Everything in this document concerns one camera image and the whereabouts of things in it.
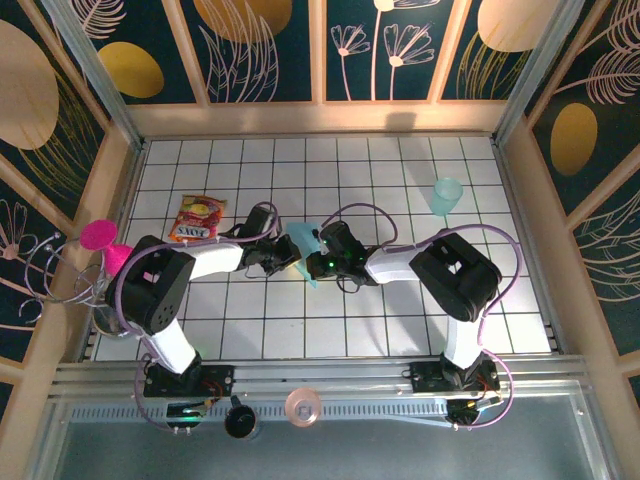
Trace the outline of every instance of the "black cup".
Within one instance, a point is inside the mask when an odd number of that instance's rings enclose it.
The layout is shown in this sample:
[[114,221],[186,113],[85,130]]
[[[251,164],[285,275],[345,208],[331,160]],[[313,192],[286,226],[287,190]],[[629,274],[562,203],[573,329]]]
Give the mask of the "black cup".
[[231,397],[231,410],[224,419],[224,428],[233,438],[250,440],[258,434],[258,416],[253,409],[243,405],[236,395]]

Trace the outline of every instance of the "snack bag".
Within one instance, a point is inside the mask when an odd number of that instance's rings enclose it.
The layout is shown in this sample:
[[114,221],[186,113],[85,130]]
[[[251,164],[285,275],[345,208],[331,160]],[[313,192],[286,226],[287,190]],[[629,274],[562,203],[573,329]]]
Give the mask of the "snack bag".
[[204,195],[183,195],[169,238],[175,242],[189,242],[215,237],[226,203]]

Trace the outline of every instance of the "purple cable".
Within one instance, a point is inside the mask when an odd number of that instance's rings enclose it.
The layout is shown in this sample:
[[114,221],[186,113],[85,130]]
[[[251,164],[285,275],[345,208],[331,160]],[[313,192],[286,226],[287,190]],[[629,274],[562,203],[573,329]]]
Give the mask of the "purple cable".
[[391,218],[391,215],[389,215],[387,212],[385,212],[384,210],[382,210],[380,207],[376,207],[375,205],[371,204],[371,203],[364,203],[364,202],[357,202],[357,203],[350,203],[349,205],[345,205],[344,207],[342,207],[340,210],[338,210],[337,212],[335,212],[333,215],[331,215],[329,218],[327,218],[324,222],[322,222],[322,226],[326,226],[327,223],[329,223],[331,220],[333,220],[335,217],[337,217],[338,215],[340,215],[342,212],[344,212],[346,209],[348,208],[353,208],[353,207],[367,207],[367,208],[373,208],[375,211],[380,212],[382,215],[384,215],[386,217],[387,220],[389,220],[389,223],[391,224],[391,226],[393,227],[393,238],[391,240],[387,240],[386,242],[383,242],[380,247],[384,247],[386,245],[390,245],[393,242],[395,242],[398,239],[398,227],[396,225],[396,222],[393,221],[393,218]]

